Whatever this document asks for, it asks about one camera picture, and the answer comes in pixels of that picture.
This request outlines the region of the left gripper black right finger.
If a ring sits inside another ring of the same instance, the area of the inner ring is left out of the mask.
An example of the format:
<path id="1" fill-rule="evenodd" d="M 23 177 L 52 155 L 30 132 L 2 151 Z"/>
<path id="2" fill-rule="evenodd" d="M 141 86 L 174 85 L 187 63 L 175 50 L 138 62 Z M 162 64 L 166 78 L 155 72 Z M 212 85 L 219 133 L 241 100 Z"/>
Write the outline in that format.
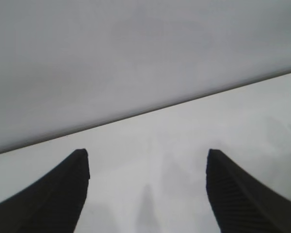
<path id="1" fill-rule="evenodd" d="M 291 201 L 210 149 L 206 192 L 222 233 L 291 233 Z"/>

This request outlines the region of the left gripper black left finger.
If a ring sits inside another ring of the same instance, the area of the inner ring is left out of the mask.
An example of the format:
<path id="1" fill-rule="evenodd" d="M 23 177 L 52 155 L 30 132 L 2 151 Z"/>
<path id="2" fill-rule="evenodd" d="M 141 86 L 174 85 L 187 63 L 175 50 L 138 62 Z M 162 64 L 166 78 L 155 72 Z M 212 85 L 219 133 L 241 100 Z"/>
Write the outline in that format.
<path id="1" fill-rule="evenodd" d="M 72 233 L 90 180 L 88 152 L 73 151 L 43 177 L 0 202 L 0 233 Z"/>

